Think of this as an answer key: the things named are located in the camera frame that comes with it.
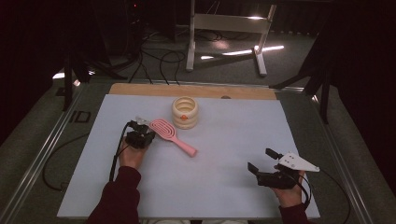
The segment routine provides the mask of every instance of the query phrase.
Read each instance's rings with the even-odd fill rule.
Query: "human hand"
[[[304,176],[305,171],[299,171],[299,182],[303,182],[302,176]],[[271,188],[276,197],[279,199],[280,206],[283,208],[292,207],[302,203],[302,189],[295,185],[292,189],[274,189]]]
[[[129,146],[125,142],[125,137],[122,139],[122,144],[120,147],[120,166],[130,166],[139,169],[146,151],[149,149],[149,146],[145,148],[136,149],[134,147]]]

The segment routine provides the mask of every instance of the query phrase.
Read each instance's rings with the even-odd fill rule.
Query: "pink hairbrush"
[[[166,119],[155,119],[149,124],[149,127],[154,132],[159,134],[161,138],[174,142],[191,157],[194,157],[197,154],[198,151],[195,148],[180,141],[176,137],[175,127],[171,123],[169,123]]]

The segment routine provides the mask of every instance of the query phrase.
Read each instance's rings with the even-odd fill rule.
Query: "hairbrush handle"
[[[180,140],[178,140],[177,138],[172,138],[172,141],[178,145],[181,149],[183,149],[187,154],[189,154],[190,157],[194,157],[198,150],[195,149],[194,147],[190,146],[189,144],[182,142]]]

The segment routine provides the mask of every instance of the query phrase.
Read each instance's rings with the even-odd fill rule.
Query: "white board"
[[[73,174],[58,217],[88,217],[108,181],[125,123],[135,116],[171,121],[176,97],[107,95]],[[275,100],[195,98],[199,121],[177,137],[198,149],[190,158],[174,143],[153,140],[139,172],[141,218],[253,219],[280,217],[278,201],[257,185],[252,162],[272,173],[267,147],[298,154],[282,105]],[[315,200],[306,210],[319,217]]]

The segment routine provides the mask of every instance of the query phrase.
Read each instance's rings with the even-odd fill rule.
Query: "red sleeve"
[[[283,224],[312,224],[306,217],[303,203],[287,208],[279,206],[279,210]]]
[[[128,166],[121,166],[114,182],[108,182],[102,198],[88,217],[87,223],[139,223],[137,206],[140,194],[137,190],[141,175]]]

